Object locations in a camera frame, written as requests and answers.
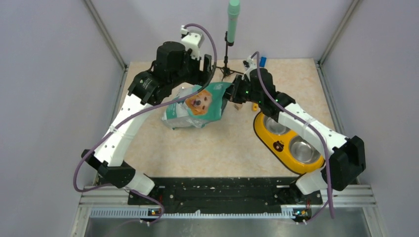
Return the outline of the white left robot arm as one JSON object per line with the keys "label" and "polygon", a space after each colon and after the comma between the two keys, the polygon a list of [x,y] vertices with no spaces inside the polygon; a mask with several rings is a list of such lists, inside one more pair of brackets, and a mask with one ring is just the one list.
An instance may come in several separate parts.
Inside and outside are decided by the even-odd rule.
{"label": "white left robot arm", "polygon": [[171,104],[163,100],[174,88],[183,83],[199,85],[201,89],[208,86],[216,60],[208,54],[201,56],[199,49],[197,44],[175,41],[159,46],[150,68],[134,77],[117,116],[103,138],[83,151],[76,170],[87,163],[112,186],[139,193],[146,204],[155,203],[159,194],[154,181],[127,164],[125,156],[152,111]]}

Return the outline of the green pet food bag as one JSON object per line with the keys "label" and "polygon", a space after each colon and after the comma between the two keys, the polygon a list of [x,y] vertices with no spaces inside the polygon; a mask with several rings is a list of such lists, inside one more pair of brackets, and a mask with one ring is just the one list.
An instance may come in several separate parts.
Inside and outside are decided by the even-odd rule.
{"label": "green pet food bag", "polygon": [[228,102],[224,93],[231,85],[230,82],[211,82],[200,93],[168,105],[161,118],[162,122],[176,129],[203,128],[210,122],[220,120]]}

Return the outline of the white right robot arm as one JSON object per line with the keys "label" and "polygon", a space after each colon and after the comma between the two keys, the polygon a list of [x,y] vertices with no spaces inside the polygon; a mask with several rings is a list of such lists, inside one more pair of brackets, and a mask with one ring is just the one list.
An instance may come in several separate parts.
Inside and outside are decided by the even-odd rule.
{"label": "white right robot arm", "polygon": [[296,132],[325,159],[325,165],[301,175],[290,189],[295,203],[304,203],[311,193],[325,189],[342,191],[366,169],[365,144],[358,137],[348,138],[323,125],[308,114],[292,97],[279,92],[266,69],[253,69],[237,75],[224,97],[231,102],[256,103],[261,112]]}

